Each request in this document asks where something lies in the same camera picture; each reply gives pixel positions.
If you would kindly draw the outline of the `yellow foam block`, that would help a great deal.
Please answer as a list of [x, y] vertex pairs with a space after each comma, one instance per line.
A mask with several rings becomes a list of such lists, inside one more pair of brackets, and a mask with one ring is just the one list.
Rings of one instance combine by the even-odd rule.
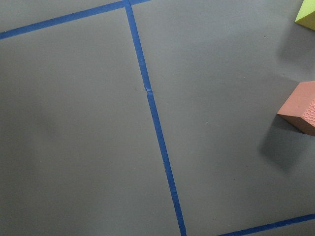
[[303, 0], [295, 23], [315, 30], [315, 0]]

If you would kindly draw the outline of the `brown paper table cover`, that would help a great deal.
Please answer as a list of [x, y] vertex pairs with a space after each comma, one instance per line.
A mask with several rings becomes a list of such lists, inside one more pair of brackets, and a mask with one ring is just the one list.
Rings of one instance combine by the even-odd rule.
[[3, 0], [3, 236], [312, 236], [300, 0]]

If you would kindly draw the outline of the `orange foam block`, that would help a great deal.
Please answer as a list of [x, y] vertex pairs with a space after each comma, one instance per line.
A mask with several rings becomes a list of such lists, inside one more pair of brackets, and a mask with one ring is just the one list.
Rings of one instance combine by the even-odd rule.
[[315, 82], [301, 82], [277, 115], [307, 135], [315, 135]]

